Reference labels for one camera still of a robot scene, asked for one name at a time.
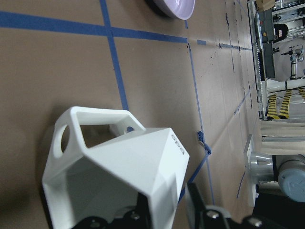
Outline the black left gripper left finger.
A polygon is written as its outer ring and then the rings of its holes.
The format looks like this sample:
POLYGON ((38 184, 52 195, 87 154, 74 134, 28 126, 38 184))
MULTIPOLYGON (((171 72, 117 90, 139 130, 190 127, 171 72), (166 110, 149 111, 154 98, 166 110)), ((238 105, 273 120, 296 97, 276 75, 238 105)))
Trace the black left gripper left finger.
POLYGON ((135 206, 118 210, 111 222, 98 216, 90 216, 79 221, 74 229, 151 229, 152 220, 148 198, 138 193, 135 206))

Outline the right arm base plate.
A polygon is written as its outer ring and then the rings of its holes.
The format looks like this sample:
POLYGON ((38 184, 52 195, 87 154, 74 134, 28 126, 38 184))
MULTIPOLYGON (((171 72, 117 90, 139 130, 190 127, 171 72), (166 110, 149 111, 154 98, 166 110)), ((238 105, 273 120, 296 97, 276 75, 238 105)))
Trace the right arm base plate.
POLYGON ((253 135, 249 135, 244 148, 244 162, 245 162, 245 179, 247 187, 248 205, 250 207, 255 206, 255 200, 257 196, 256 183, 251 176, 251 153, 254 150, 253 135))

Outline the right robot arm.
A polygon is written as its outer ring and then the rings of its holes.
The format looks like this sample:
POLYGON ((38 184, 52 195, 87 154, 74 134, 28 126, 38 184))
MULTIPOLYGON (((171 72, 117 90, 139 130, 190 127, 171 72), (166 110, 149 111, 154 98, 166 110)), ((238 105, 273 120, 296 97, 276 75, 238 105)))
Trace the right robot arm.
POLYGON ((281 192, 296 202, 305 201, 305 156, 269 155, 253 151, 249 161, 250 177, 255 186, 277 182, 281 192))

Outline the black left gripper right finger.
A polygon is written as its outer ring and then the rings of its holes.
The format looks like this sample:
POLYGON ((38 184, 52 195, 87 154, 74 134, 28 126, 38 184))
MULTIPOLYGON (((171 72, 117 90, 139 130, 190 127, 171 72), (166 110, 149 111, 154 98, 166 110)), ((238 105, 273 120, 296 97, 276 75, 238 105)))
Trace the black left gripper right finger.
POLYGON ((219 206, 206 205, 195 183, 185 188, 187 217, 192 229, 282 229, 280 224, 258 215, 249 215, 238 223, 219 206))

